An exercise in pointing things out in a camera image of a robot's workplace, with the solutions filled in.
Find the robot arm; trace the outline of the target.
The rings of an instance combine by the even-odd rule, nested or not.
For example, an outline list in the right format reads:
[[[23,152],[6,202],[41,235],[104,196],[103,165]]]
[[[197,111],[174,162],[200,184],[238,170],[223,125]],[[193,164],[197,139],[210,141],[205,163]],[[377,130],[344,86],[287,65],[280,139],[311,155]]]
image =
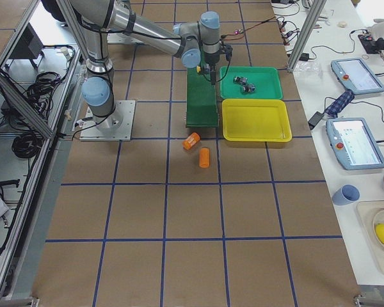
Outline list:
[[[180,59],[187,68],[186,126],[219,125],[216,66],[221,56],[232,58],[232,48],[220,34],[220,16],[201,14],[194,22],[173,25],[172,30],[138,15],[129,1],[69,1],[72,15],[83,30],[88,69],[94,74],[111,70],[107,44],[147,45]]]

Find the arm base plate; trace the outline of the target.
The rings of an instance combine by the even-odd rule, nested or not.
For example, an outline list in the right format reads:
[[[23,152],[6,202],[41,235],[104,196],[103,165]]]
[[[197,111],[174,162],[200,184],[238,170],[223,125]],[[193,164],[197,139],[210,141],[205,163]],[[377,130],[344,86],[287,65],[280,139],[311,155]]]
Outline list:
[[[116,100],[115,111],[108,118],[93,120],[92,110],[87,107],[79,139],[81,141],[130,141],[136,108],[135,100]]]

